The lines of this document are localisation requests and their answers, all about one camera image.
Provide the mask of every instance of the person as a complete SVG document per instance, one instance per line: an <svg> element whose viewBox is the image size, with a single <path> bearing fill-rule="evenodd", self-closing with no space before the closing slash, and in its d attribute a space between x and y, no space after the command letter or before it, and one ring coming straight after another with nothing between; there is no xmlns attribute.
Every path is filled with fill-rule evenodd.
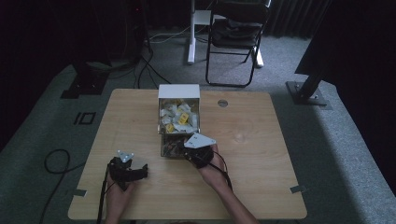
<svg viewBox="0 0 396 224"><path fill-rule="evenodd" d="M211 146L214 152L219 153L217 145ZM216 156L211 161L212 164L224 170L223 161L219 156ZM203 180L211 187L221 199L227 212L235 224L258 224L260 223L239 201L233 191L227 185L224 176L213 168L207 165L204 168L198 169ZM107 185L111 186L114 181L110 176L107 177ZM113 185L106 193L106 224L117 224L129 201L132 199L132 192L134 191L135 182L128 183L127 190L123 191L118 185Z"/></svg>

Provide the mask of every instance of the black chair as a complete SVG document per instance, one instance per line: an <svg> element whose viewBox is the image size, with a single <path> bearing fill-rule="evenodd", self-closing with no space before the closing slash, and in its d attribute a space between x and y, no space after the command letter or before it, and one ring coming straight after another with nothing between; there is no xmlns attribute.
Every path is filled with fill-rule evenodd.
<svg viewBox="0 0 396 224"><path fill-rule="evenodd" d="M262 40L262 31L269 17L269 8L264 3L220 2L211 9L209 36L206 51L205 79L209 85L240 87L248 86L253 79L258 49ZM228 51L211 51L211 45ZM243 52L230 52L230 49L242 49ZM245 55L248 60L253 52L250 78L245 84L217 83L209 80L210 54Z"/></svg>

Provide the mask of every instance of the person's left hand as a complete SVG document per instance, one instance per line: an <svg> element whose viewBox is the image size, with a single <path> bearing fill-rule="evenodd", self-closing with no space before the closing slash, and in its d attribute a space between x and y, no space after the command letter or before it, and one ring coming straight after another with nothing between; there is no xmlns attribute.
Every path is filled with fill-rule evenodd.
<svg viewBox="0 0 396 224"><path fill-rule="evenodd" d="M125 208L132 198L135 182L127 183L127 189L123 191L120 186L114 183L110 175L107 176L106 192L106 224L117 224Z"/></svg>

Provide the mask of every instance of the table top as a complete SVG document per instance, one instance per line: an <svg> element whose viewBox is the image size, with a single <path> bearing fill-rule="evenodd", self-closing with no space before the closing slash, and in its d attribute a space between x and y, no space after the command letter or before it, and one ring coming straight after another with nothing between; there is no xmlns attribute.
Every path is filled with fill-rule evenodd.
<svg viewBox="0 0 396 224"><path fill-rule="evenodd" d="M148 164L123 218L230 218L188 161L161 157L158 106L157 90L112 92L78 183L87 194L74 196L70 218L97 218L106 165L117 150L134 153L134 169ZM234 193L257 219L306 216L301 192L290 191L298 182L268 93L201 91L200 120L201 133L216 139L227 162Z"/></svg>

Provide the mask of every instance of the box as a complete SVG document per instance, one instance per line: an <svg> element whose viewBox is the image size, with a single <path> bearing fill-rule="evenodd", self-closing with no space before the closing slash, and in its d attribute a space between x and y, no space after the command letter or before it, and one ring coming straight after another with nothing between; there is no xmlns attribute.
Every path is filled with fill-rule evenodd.
<svg viewBox="0 0 396 224"><path fill-rule="evenodd" d="M179 147L200 132L200 90L197 84L162 84L159 88L158 133L161 156L183 157Z"/></svg>

